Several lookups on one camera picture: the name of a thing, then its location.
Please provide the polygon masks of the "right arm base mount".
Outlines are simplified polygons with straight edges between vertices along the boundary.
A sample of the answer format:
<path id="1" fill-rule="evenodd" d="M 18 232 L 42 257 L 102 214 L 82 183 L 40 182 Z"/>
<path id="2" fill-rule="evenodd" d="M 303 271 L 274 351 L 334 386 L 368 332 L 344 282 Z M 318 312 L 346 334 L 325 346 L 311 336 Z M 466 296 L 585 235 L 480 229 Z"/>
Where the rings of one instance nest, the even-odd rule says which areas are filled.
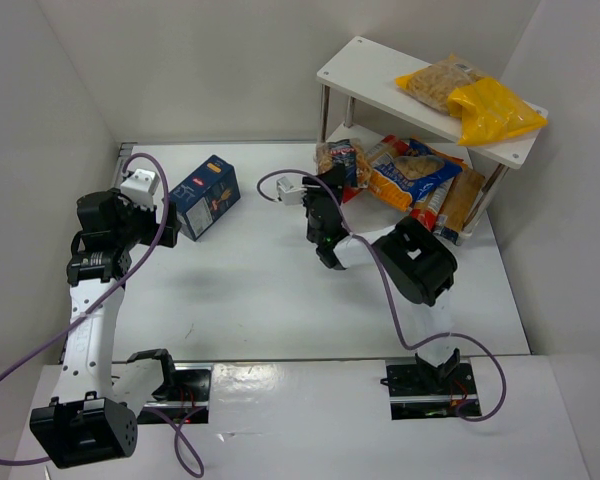
<path id="1" fill-rule="evenodd" d="M 380 384 L 388 392 L 393 421 L 457 417 L 457 407 L 470 418 L 482 415 L 473 369 L 468 361 L 461 361 L 440 386 L 427 385 L 415 361 L 387 362 L 385 367 Z"/>

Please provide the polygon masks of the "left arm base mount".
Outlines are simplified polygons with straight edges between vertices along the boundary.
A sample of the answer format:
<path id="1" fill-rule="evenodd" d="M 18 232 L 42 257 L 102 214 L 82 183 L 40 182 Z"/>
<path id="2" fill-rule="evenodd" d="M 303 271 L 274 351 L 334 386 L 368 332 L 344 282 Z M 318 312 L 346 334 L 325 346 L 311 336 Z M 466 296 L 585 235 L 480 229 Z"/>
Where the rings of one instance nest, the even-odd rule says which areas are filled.
<path id="1" fill-rule="evenodd" d="M 207 424 L 213 366 L 204 363 L 176 362 L 175 385 L 155 391 L 140 413 L 140 425 L 164 424 L 150 409 L 156 409 L 174 423 Z"/>

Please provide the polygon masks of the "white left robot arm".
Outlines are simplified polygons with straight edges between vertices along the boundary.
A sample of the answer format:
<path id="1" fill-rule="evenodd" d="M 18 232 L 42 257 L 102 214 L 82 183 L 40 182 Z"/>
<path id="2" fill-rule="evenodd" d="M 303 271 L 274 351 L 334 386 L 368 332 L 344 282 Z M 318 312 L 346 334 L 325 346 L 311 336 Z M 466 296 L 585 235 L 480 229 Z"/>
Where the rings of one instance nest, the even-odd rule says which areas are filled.
<path id="1" fill-rule="evenodd" d="M 165 349 L 137 352 L 112 376 L 116 322 L 125 286 L 137 263 L 130 251 L 155 240 L 172 248 L 179 223 L 172 209 L 156 219 L 152 187 L 120 187 L 77 201 L 81 225 L 71 245 L 67 281 L 71 330 L 48 406 L 36 408 L 30 430 L 59 469 L 126 458 L 138 440 L 137 419 L 174 371 Z"/>

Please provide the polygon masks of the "tricolour fusilli pasta bag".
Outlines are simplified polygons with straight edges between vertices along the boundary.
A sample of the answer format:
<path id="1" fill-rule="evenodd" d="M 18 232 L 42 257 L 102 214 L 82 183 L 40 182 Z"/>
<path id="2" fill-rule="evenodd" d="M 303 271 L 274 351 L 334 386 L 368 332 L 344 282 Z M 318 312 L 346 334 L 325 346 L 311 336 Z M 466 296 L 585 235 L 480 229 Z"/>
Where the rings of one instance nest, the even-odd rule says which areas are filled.
<path id="1" fill-rule="evenodd" d="M 354 189 L 366 189 L 372 174 L 360 141 L 357 138 L 316 145 L 315 163 L 318 174 L 326 173 L 335 166 L 343 166 L 345 185 Z"/>

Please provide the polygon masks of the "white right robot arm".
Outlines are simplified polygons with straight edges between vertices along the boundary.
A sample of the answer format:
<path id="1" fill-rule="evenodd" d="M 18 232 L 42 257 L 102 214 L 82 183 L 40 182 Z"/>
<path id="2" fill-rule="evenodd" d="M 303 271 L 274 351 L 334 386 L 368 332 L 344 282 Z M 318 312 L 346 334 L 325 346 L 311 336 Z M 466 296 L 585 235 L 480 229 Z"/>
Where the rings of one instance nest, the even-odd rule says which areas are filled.
<path id="1" fill-rule="evenodd" d="M 410 216 L 383 230 L 355 234 L 341 211 L 345 171 L 337 166 L 317 176 L 302 178 L 307 239 L 329 269 L 346 270 L 370 263 L 379 268 L 389 310 L 402 347 L 415 354 L 421 382 L 439 388 L 460 361 L 452 346 L 449 291 L 458 264 L 454 255 Z M 407 343 L 392 290 L 412 305 L 411 319 L 418 340 Z"/>

